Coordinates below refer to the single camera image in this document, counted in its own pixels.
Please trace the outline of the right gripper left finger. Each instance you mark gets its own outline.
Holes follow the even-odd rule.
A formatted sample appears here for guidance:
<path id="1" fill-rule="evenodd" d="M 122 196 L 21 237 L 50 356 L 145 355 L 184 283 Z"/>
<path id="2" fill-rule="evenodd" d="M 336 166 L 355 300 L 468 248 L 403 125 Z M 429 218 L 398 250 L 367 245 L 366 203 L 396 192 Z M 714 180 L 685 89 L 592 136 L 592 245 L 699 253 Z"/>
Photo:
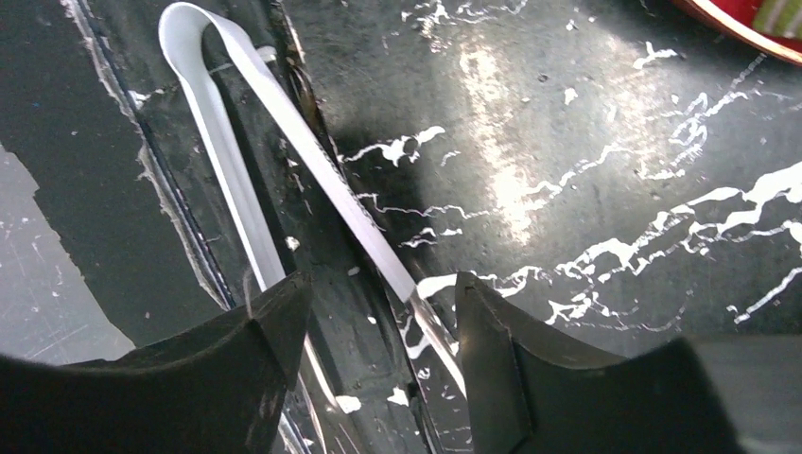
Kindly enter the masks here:
<path id="1" fill-rule="evenodd" d="M 296 271 L 242 306 L 116 360 L 1 360 L 5 453 L 268 453 L 313 292 Z"/>

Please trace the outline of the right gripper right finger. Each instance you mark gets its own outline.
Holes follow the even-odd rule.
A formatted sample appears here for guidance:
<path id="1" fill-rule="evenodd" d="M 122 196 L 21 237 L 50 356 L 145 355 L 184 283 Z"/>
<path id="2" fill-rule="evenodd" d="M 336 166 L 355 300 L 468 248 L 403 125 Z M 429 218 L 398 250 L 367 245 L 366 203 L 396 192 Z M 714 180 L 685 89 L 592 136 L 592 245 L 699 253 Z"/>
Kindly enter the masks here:
<path id="1" fill-rule="evenodd" d="M 536 320 L 469 272 L 455 303 L 476 452 L 740 451 L 686 340 L 624 358 Z"/>

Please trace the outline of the dark red round tray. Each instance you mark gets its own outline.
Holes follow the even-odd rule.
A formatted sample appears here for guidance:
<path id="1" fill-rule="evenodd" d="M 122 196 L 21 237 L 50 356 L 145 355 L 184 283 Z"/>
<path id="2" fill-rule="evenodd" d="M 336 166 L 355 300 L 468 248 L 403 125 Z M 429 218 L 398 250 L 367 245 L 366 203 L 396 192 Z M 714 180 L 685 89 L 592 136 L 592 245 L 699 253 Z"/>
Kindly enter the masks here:
<path id="1" fill-rule="evenodd" d="M 752 28 L 762 1 L 673 0 L 672 3 L 724 35 L 731 36 L 763 53 L 801 66 L 801 41 L 773 37 Z"/>

